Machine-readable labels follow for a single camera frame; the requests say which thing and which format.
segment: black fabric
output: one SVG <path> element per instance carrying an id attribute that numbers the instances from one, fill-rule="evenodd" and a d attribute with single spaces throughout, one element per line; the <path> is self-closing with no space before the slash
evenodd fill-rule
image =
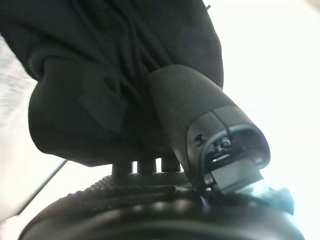
<path id="1" fill-rule="evenodd" d="M 201 0 L 2 0 L 0 31 L 38 81 L 35 145 L 88 166 L 171 151 L 149 73 L 181 64 L 223 86 L 221 45 Z"/>

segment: black plastic mount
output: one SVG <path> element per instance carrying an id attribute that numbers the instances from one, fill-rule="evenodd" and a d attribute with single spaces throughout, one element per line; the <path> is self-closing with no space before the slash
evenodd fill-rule
<path id="1" fill-rule="evenodd" d="M 226 195 L 254 183 L 269 164 L 262 132 L 210 79 L 183 65 L 148 76 L 162 127 L 189 181 Z"/>

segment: textured plastic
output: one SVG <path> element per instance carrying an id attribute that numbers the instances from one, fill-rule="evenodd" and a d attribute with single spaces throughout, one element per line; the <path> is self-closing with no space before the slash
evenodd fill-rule
<path id="1" fill-rule="evenodd" d="M 184 172 L 154 172 L 150 174 L 131 173 L 122 177 L 105 176 L 89 189 L 150 187 L 150 186 L 185 186 L 189 183 Z"/>

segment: textured black surface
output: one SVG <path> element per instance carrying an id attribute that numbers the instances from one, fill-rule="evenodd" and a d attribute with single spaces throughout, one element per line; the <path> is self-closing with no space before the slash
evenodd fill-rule
<path id="1" fill-rule="evenodd" d="M 87 166 L 171 151 L 149 73 L 181 64 L 223 85 L 202 0 L 3 0 L 0 32 L 38 81 L 28 114 L 35 145 Z"/>
<path id="2" fill-rule="evenodd" d="M 90 190 L 119 187 L 147 187 L 147 186 L 181 186 L 188 184 L 183 171 L 180 172 L 154 172 L 150 174 L 131 173 L 122 177 L 105 176 L 89 187 Z"/>

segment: white background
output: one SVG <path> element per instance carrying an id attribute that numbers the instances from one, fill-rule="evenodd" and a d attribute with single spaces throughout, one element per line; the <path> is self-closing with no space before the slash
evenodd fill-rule
<path id="1" fill-rule="evenodd" d="M 211 0 L 210 5 L 222 44 L 224 91 L 265 134 L 271 162 L 263 174 L 273 186 L 290 188 L 296 223 L 307 240 L 317 240 L 320 12 L 303 0 Z M 61 161 L 42 154 L 31 141 L 27 107 L 35 83 L 12 58 L 1 44 L 2 214 L 23 201 Z M 42 208 L 110 172 L 109 165 L 87 168 L 68 162 L 19 217 L 0 225 L 0 239 L 17 239 Z"/>

